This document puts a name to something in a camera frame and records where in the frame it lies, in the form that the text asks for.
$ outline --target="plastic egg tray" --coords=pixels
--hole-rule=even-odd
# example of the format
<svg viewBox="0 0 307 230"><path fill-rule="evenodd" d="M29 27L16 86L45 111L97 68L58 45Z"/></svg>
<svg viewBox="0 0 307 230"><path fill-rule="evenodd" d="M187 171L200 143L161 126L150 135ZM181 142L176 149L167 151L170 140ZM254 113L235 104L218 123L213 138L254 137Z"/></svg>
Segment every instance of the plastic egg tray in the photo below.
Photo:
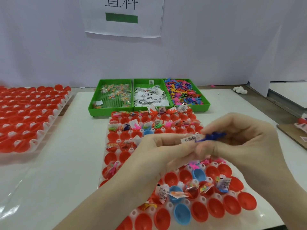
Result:
<svg viewBox="0 0 307 230"><path fill-rule="evenodd" d="M35 151L71 95L62 85L0 86L0 153Z"/></svg>
<svg viewBox="0 0 307 230"><path fill-rule="evenodd" d="M132 118L136 118L141 125L142 122L147 122L150 121L150 119L153 119L153 116L150 115L138 116L137 114L138 113L136 113L136 116L134 117L123 116L122 118L118 118L118 121L124 124ZM170 116L165 114L159 116L159 118L162 119L167 119L166 117L170 120L177 120L180 117L182 120L186 120L186 117L196 119L196 116L193 113L173 114ZM188 133L187 130L189 130L190 133L199 134L199 131L203 128L202 126L189 127L182 128L181 126L177 126L175 129L172 129L171 127L168 129L152 128L147 131L159 134L163 132ZM106 144L118 143L119 148L106 148L98 187L101 187L109 181L134 152L136 145L132 142L132 139L136 135L144 137L144 134L146 134L146 131L143 129L107 131ZM131 145L126 146L127 144L123 144L123 141L125 140L131 142ZM109 163L116 164L113 174L107 173L107 165ZM117 230L143 230L152 229L153 226L158 230L167 230L171 223L172 227L174 224L188 225L192 219L197 222L205 222L208 220L209 215L214 218L223 218L226 212L231 215L239 215L242 209L254 210L257 207L256 199L251 194L243 192L243 183L232 175L230 166L228 166L227 162L221 158L215 161L208 158L202 161L196 169L193 169L192 166L185 165L175 171L171 171L165 174L158 184L160 184L161 187L169 189L169 192L185 191L189 192L190 196L187 198L176 199L168 193L165 203L162 204L160 202L160 197L155 194L155 191L153 191L151 197L148 198L148 201L154 205L146 206L143 204L134 209L118 226ZM200 192L200 187L203 184L206 182L215 184L216 178L220 176L232 178L229 184L228 193L225 194L220 192L215 186L211 187L206 193ZM191 183L199 184L199 188L185 190L187 184Z"/></svg>

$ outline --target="white tabletop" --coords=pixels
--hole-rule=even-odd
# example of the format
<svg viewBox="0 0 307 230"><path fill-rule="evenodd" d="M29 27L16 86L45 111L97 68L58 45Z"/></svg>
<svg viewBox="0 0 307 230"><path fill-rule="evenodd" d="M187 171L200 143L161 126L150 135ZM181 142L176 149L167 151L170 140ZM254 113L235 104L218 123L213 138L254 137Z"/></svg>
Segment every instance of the white tabletop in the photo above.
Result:
<svg viewBox="0 0 307 230"><path fill-rule="evenodd" d="M289 99L297 105L307 108L307 82L270 83L269 89Z"/></svg>
<svg viewBox="0 0 307 230"><path fill-rule="evenodd" d="M211 102L208 112L197 114L197 118L204 125L228 112L240 112L276 125L273 120L230 89L201 91ZM10 181L10 184L18 183L20 178L22 181L6 200L0 218L0 229L52 229L96 190L101 173L108 119L94 119L89 115L87 105L92 95L92 92L78 93L35 161L27 165L27 173L24 174L24 170L16 170L14 181ZM290 170L307 190L304 176L307 173L306 151L281 131L278 131L278 134ZM12 166L14 165L7 165L9 169L12 169ZM234 166L232 169L235 176L244 179ZM2 185L5 185L2 176L0 182L2 193ZM242 212L240 216L226 215L222 219L225 221L211 216L204 224L192 221L189 227L176 225L173 228L172 225L170 229L193 227L260 230L282 225L273 208L245 182L244 185L257 199L256 210Z"/></svg>

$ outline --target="hand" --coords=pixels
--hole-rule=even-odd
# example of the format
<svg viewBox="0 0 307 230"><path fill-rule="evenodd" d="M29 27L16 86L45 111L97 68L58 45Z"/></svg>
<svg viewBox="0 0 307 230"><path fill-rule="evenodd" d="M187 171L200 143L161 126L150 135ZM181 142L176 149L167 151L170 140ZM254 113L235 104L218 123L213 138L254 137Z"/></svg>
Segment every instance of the hand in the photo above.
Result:
<svg viewBox="0 0 307 230"><path fill-rule="evenodd" d="M249 186L261 194L292 175L286 165L277 131L264 121L238 113L229 113L203 128L203 134L226 132L219 141L204 141L197 146L200 158L213 155L235 165Z"/></svg>
<svg viewBox="0 0 307 230"><path fill-rule="evenodd" d="M130 179L136 205L143 204L165 173L196 159L195 142L181 144L188 134L146 135L115 176Z"/></svg>

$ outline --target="green basket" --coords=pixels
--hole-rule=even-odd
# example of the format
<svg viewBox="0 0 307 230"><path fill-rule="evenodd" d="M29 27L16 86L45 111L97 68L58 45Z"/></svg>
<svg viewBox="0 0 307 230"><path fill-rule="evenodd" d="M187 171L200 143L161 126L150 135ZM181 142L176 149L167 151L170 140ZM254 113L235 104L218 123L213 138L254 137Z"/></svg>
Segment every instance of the green basket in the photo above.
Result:
<svg viewBox="0 0 307 230"><path fill-rule="evenodd" d="M154 85L150 85L149 80L153 80ZM167 97L167 100L169 101L169 106L166 106L166 109L172 108L174 106L173 101L171 99L171 96L169 95L169 92L167 91L167 88L166 88L166 85L163 79L134 79L132 99L134 98L134 90L136 87L151 88L151 87L154 87L155 85L159 85L160 89L165 91L165 95ZM141 110L148 110L148 108L146 106L135 107L134 102L133 102L133 111L141 111Z"/></svg>
<svg viewBox="0 0 307 230"><path fill-rule="evenodd" d="M194 91L197 93L197 94L200 94L201 96L201 100L203 101L203 105L192 105L192 104L189 104L189 106L192 108L192 110L194 112L205 112L209 109L210 107L210 102L208 102L208 100L205 98L205 96L200 92L200 90L197 88L196 85L194 85L194 83L190 80L190 79L182 79L182 78L174 78L175 80L184 80L184 81L187 81L189 83L191 83L192 85L192 88L194 89Z"/></svg>
<svg viewBox="0 0 307 230"><path fill-rule="evenodd" d="M88 106L88 111L91 116L110 116L113 111L133 111L133 94L131 93L131 107L122 107L124 102L120 99L119 96L116 96L115 99L110 99L108 95L112 93L111 91L107 93L101 93L100 89L103 85L119 85L119 84L129 84L130 90L132 91L131 79L105 79L100 80L95 93L92 97L92 100ZM101 108L94 109L93 101L102 100L103 107L110 108Z"/></svg>

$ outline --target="left hand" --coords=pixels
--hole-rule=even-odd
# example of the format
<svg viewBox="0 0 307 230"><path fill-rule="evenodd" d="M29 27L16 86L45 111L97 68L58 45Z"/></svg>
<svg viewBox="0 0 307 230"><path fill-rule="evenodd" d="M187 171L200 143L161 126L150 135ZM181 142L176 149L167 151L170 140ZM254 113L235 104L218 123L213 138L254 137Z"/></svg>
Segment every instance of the left hand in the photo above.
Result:
<svg viewBox="0 0 307 230"><path fill-rule="evenodd" d="M132 198L142 205L154 191L160 178L192 160L197 160L194 150L197 143L181 144L188 134L146 135L134 153L123 164L115 176L129 180Z"/></svg>

